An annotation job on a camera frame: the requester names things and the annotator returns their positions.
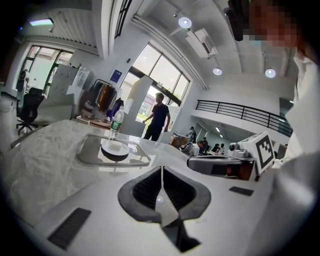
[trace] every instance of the black chair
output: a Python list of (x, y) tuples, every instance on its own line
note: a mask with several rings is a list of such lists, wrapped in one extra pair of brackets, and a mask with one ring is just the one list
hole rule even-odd
[(18, 102), (16, 102), (16, 116), (22, 120), (22, 123), (18, 123), (15, 127), (21, 126), (18, 131), (20, 132), (23, 128), (27, 127), (31, 131), (33, 130), (30, 125), (38, 116), (38, 107), (40, 103), (44, 100), (42, 96), (42, 90), (37, 88), (30, 88), (29, 93), (25, 94), (23, 97), (23, 106), (22, 108), (18, 107)]

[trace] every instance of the plastic bottle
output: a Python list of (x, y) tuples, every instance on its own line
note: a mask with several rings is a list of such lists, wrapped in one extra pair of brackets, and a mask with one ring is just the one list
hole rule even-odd
[(121, 106), (120, 109), (115, 113), (109, 133), (109, 140), (114, 140), (118, 137), (120, 126), (124, 120), (124, 107)]

